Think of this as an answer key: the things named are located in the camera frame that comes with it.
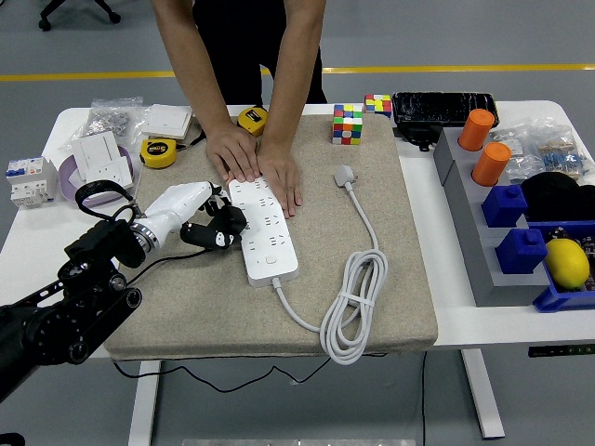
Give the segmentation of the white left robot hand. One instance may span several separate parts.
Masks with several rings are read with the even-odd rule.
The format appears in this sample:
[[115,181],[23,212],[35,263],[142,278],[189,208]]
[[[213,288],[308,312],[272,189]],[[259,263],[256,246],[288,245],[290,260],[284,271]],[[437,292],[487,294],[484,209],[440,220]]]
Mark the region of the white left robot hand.
[[240,236],[232,235],[230,230],[190,223],[190,218],[207,204],[213,209],[212,215],[231,209],[227,192],[208,181],[170,186],[148,207],[144,217],[135,220],[131,229],[146,253],[159,250],[167,236],[176,231],[185,243],[209,250],[227,249],[240,241]]

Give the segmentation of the person's left hand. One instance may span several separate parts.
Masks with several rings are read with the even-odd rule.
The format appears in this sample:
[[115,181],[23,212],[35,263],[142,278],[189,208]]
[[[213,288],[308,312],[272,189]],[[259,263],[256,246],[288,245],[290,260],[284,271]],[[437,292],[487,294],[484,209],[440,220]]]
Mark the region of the person's left hand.
[[258,168],[267,180],[273,195],[282,207],[284,217],[297,214],[303,204],[301,175],[291,148],[269,141],[263,141],[257,153]]

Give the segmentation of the person's right hand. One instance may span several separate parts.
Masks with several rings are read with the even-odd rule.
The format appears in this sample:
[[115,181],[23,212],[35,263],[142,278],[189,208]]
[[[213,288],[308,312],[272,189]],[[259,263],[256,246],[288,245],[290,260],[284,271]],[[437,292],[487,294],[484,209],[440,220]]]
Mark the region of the person's right hand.
[[251,182],[260,176],[256,139],[232,122],[205,131],[206,155],[225,182]]

